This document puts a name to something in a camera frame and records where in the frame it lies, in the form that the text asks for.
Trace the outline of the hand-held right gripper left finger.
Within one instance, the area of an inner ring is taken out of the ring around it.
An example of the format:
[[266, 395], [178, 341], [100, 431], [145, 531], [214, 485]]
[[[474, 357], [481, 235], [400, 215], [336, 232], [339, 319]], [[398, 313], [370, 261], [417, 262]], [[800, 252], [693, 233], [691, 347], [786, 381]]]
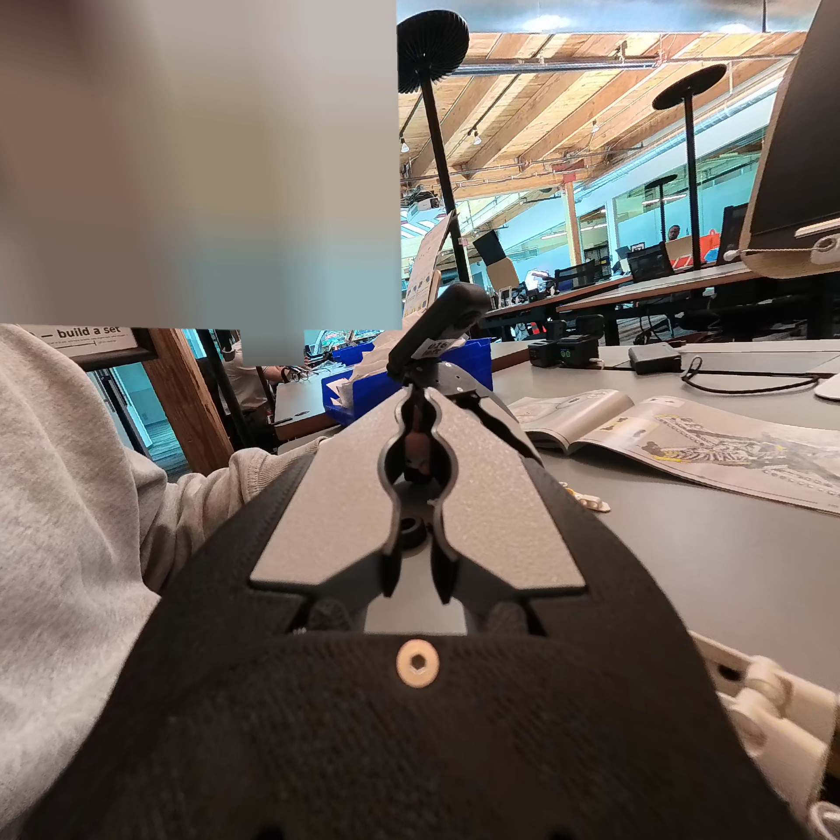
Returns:
[[391, 456], [406, 432], [404, 388], [321, 443], [250, 583], [313, 599], [390, 596], [402, 568], [402, 504]]

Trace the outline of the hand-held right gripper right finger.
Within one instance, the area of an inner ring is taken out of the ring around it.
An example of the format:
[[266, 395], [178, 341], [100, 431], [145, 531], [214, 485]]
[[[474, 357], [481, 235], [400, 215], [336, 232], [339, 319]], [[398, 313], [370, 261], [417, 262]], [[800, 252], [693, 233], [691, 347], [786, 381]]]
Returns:
[[579, 594], [585, 580], [556, 521], [572, 501], [516, 417], [492, 397], [462, 407], [433, 387], [430, 430], [448, 478], [434, 502], [432, 574], [440, 599], [498, 604]]

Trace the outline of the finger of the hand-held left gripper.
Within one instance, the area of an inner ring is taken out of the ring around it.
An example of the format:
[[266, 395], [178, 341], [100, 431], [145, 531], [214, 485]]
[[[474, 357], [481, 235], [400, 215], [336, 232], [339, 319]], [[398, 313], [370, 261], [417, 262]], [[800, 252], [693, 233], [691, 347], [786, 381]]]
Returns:
[[543, 459], [504, 402], [458, 364], [438, 361], [429, 373], [429, 469], [494, 469], [514, 459]]

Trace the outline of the person's left forearm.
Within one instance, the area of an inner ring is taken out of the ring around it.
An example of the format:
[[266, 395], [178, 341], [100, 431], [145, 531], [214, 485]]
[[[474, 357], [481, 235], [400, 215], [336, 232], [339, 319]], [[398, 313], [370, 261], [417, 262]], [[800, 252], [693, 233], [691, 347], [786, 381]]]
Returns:
[[147, 587], [161, 594], [216, 530], [303, 456], [316, 454], [327, 439], [315, 437], [280, 455], [241, 449], [226, 467], [207, 476], [187, 474], [175, 483], [148, 458], [131, 455], [140, 511], [140, 568]]

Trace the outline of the open lego instruction booklet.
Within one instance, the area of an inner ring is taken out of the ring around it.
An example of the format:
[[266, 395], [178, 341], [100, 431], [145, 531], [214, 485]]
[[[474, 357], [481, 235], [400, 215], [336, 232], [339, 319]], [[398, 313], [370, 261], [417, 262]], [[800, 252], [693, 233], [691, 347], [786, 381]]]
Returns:
[[702, 486], [837, 516], [839, 433], [768, 423], [685, 399], [634, 403], [595, 390], [523, 398], [509, 410], [537, 448], [593, 445]]

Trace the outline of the white lego structure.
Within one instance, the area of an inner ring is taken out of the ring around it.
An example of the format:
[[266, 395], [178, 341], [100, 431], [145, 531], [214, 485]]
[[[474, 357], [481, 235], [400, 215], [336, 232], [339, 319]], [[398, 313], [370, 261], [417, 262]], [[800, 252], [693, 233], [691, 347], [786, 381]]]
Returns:
[[741, 745], [810, 838], [839, 838], [838, 693], [690, 632]]

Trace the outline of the cardboard display board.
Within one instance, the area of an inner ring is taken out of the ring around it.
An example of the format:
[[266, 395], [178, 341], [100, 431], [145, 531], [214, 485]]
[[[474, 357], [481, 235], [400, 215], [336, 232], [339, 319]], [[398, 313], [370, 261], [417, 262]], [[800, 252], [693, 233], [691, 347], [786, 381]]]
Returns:
[[408, 277], [403, 303], [402, 323], [409, 317], [424, 313], [438, 294], [440, 279], [436, 279], [436, 264], [456, 212], [447, 213], [421, 240]]

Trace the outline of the crumpled white paper bags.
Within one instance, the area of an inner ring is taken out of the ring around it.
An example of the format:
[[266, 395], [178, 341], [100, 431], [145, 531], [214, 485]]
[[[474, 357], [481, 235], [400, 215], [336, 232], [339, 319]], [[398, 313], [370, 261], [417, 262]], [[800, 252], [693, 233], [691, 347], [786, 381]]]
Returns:
[[355, 365], [327, 376], [321, 384], [324, 410], [342, 423], [351, 423], [394, 394], [400, 386], [386, 372], [386, 366], [389, 353], [405, 333], [381, 333], [370, 347], [363, 347]]

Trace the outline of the wooden edged office desk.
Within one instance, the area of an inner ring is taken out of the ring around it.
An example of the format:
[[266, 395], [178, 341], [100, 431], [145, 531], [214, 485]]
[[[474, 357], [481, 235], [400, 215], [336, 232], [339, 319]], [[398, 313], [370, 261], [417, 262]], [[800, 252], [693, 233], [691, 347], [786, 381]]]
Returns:
[[707, 325], [735, 321], [735, 333], [742, 337], [758, 328], [748, 327], [748, 321], [792, 316], [805, 321], [807, 339], [826, 340], [835, 335], [837, 309], [837, 271], [776, 279], [742, 262], [626, 284], [556, 308], [563, 319], [602, 316], [609, 345], [620, 343], [619, 322], [648, 324], [656, 317], [677, 316], [702, 319]]
[[479, 320], [477, 329], [493, 335], [504, 333], [501, 339], [508, 341], [510, 337], [505, 332], [506, 328], [513, 328], [520, 323], [530, 324], [533, 322], [542, 324], [551, 320], [558, 312], [569, 311], [573, 302], [593, 298], [596, 295], [613, 291], [632, 282], [632, 275], [619, 276], [609, 280], [603, 280], [592, 286], [568, 290], [539, 301], [489, 311], [482, 320]]

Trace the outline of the black metal stand pole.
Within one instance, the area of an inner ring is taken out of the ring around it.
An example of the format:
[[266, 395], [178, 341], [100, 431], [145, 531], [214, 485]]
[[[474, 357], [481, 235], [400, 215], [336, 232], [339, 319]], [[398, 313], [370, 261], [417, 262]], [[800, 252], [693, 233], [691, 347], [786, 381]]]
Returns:
[[203, 346], [206, 359], [213, 370], [213, 378], [217, 384], [220, 395], [224, 398], [231, 422], [235, 427], [238, 441], [241, 448], [250, 448], [253, 445], [253, 438], [246, 423], [245, 416], [235, 395], [233, 386], [228, 379], [224, 368], [222, 356], [220, 355], [212, 331], [210, 329], [197, 329], [198, 339]]

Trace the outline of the black power adapter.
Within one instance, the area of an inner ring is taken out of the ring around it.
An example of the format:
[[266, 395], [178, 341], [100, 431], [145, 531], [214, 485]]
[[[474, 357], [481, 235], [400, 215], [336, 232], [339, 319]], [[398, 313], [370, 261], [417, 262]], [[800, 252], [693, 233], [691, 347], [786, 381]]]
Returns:
[[683, 371], [680, 353], [668, 343], [633, 345], [628, 348], [627, 355], [631, 370], [636, 375]]

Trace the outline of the black framed white sign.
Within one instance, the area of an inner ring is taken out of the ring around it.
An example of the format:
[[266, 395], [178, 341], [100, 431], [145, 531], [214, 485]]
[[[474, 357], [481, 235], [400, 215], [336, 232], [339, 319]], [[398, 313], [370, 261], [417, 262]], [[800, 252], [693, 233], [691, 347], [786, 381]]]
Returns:
[[26, 324], [21, 328], [64, 354], [85, 372], [158, 358], [148, 329]]

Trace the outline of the wooden post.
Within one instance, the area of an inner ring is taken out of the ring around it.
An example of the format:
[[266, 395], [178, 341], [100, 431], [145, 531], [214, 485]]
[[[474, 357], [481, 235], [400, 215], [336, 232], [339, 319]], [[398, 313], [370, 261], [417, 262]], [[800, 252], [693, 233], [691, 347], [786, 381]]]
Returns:
[[157, 357], [143, 367], [191, 471], [227, 467], [234, 450], [186, 337], [179, 329], [149, 334]]

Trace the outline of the black screen with beige frame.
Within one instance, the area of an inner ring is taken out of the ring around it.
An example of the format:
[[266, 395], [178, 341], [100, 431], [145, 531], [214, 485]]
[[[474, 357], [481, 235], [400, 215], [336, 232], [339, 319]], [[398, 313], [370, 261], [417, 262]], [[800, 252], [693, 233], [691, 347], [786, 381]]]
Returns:
[[776, 96], [739, 240], [753, 273], [838, 271], [839, 2], [820, 2]]

